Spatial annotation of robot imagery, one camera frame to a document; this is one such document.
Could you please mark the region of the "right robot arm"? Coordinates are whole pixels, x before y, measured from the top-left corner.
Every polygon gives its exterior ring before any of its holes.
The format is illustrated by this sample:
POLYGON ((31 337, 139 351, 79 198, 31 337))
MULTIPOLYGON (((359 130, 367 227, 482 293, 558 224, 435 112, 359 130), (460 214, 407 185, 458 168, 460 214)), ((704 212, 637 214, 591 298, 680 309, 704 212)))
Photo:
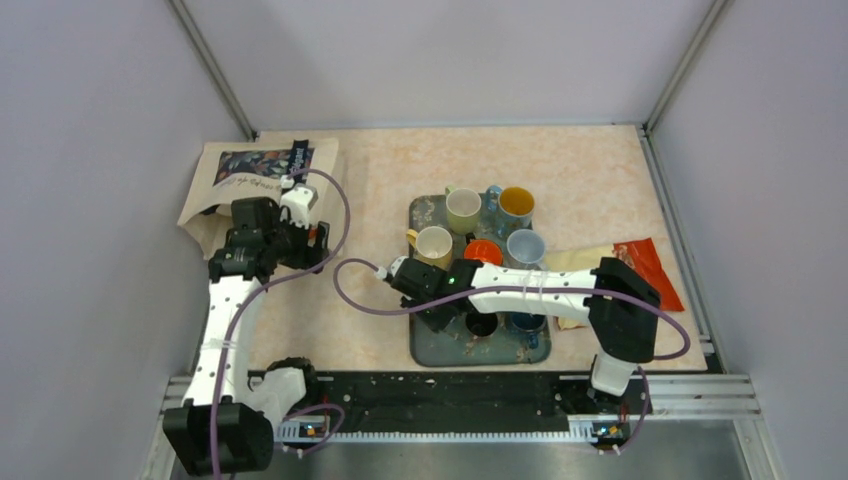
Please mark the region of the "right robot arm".
POLYGON ((455 260, 448 269, 401 256, 386 282, 437 318, 460 313, 521 313, 576 321, 599 343, 586 385, 589 404, 612 412, 627 397, 631 375, 654 358, 661 295, 623 261, 603 257, 578 271, 527 270, 480 260, 455 260))

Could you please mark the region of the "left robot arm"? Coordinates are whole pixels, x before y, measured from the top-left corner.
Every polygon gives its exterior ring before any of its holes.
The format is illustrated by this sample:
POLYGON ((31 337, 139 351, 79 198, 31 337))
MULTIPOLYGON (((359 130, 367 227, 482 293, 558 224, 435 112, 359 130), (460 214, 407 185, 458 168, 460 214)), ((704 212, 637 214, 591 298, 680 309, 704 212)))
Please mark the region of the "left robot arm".
POLYGON ((195 477, 261 471, 274 434, 292 409, 319 404, 320 386, 305 359, 285 360, 249 384, 249 356, 261 303, 276 268, 320 270, 330 226, 311 215, 311 200, 236 200, 224 245, 208 262, 209 313, 191 382, 163 414, 163 432, 195 477))

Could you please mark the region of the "dark blue mug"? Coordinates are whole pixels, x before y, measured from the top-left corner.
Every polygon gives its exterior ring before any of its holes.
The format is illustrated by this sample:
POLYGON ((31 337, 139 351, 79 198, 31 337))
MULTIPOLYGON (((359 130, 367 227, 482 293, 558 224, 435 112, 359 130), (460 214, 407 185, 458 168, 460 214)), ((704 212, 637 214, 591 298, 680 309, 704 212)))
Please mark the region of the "dark blue mug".
POLYGON ((539 346, 539 334, 546 323, 547 317, 544 315, 511 312, 507 317, 508 328, 521 334, 530 349, 539 346))

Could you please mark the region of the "light green mug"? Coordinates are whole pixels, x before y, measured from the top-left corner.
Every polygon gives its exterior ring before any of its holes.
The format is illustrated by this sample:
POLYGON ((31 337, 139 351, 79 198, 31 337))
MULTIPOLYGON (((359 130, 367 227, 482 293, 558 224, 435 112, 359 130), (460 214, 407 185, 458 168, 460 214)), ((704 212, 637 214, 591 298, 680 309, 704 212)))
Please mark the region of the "light green mug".
POLYGON ((482 215, 480 194, 469 188, 447 186, 445 195, 449 228, 458 235, 472 233, 478 226, 482 215))

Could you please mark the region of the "orange mug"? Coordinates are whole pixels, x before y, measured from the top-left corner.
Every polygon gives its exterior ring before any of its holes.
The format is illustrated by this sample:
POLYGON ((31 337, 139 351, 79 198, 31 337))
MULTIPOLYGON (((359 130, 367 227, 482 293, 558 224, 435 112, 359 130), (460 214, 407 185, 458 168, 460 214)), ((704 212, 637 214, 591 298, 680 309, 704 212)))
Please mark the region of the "orange mug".
POLYGON ((478 238, 474 233, 465 236, 466 246, 462 258, 466 260, 477 260, 501 266, 504 254, 501 247, 493 240, 478 238))

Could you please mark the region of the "light blue mug yellow inside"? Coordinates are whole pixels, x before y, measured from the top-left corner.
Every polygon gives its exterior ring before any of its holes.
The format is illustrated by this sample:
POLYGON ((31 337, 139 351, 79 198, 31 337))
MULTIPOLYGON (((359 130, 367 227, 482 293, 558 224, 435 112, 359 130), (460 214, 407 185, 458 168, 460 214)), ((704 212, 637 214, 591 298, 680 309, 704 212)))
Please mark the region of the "light blue mug yellow inside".
POLYGON ((514 231, 531 227, 535 199, 528 190, 492 185, 484 193, 482 201, 497 237, 506 239, 514 231))

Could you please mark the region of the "brown striped mug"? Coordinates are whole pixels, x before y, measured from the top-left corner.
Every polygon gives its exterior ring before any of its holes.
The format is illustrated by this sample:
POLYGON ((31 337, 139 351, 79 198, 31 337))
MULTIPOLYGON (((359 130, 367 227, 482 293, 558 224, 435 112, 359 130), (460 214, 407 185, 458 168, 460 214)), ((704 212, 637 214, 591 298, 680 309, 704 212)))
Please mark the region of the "brown striped mug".
POLYGON ((493 335, 499 326, 495 313, 469 313, 465 318, 465 327, 475 338, 487 338, 493 335))

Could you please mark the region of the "pale grey mug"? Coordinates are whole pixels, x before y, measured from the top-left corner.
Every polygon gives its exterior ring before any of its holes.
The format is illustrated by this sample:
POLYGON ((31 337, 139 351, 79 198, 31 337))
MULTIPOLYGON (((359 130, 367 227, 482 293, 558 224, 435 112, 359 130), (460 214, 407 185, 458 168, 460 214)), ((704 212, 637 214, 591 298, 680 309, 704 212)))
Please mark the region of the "pale grey mug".
POLYGON ((547 246, 543 238, 530 229, 512 232, 506 240, 506 264, 515 269, 546 270, 547 246))

